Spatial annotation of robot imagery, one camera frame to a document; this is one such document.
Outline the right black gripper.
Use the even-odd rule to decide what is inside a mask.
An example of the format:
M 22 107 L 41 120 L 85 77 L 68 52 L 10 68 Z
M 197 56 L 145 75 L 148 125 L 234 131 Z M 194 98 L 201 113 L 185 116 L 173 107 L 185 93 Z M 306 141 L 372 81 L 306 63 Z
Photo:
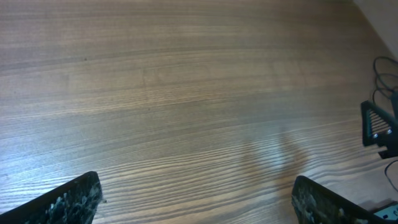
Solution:
M 392 94 L 391 104 L 394 116 L 372 101 L 361 103 L 363 145 L 386 146 L 379 152 L 382 159 L 397 157 L 397 93 Z

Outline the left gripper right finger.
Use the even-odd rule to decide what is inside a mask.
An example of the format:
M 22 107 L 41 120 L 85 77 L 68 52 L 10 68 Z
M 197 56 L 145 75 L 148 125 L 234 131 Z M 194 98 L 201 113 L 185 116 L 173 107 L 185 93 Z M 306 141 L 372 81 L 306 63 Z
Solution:
M 306 176 L 292 189 L 292 206 L 299 224 L 388 224 L 379 217 Z

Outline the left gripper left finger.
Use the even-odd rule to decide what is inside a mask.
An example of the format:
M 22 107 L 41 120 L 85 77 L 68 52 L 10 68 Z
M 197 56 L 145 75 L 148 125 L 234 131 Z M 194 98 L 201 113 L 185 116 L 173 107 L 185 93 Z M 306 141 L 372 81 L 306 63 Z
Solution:
M 103 193 L 98 174 L 89 171 L 1 214 L 1 223 L 91 224 L 102 201 Z

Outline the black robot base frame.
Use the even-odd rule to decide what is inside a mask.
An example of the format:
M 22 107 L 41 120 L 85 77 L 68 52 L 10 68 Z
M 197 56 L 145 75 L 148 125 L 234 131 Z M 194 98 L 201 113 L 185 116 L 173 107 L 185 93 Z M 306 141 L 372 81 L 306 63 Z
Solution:
M 374 212 L 377 217 L 385 220 L 397 221 L 398 219 L 398 204 L 397 202 L 392 202 L 385 205 Z

